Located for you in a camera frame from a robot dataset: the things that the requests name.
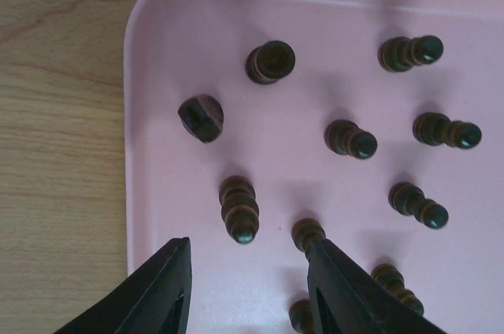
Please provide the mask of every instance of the wooden table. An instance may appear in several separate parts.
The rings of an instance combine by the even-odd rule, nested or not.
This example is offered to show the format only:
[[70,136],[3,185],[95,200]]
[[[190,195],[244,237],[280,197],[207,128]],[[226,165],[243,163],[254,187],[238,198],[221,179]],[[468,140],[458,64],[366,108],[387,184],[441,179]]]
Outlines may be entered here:
[[122,44],[135,0],[0,0],[0,332],[126,276]]

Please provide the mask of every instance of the plastic tray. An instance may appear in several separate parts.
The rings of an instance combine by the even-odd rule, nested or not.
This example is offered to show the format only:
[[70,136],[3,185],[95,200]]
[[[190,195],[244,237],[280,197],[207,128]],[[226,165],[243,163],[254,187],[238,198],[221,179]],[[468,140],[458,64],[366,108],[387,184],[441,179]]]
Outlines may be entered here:
[[[434,65],[385,72],[379,45],[433,34]],[[244,72],[249,52],[281,39],[291,75],[270,86]],[[394,262],[425,317],[448,332],[504,327],[504,0],[138,0],[124,40],[128,271],[172,237],[189,236],[193,288],[187,332],[292,333],[288,307],[306,296],[308,264],[291,226],[316,217],[333,242],[371,272]],[[202,144],[180,104],[207,93],[224,132]],[[471,121],[472,150],[412,136],[425,110]],[[366,161],[332,153],[324,130],[350,118],[378,139]],[[258,235],[226,233],[218,188],[248,176]],[[387,202],[412,180],[450,222],[431,230]]]

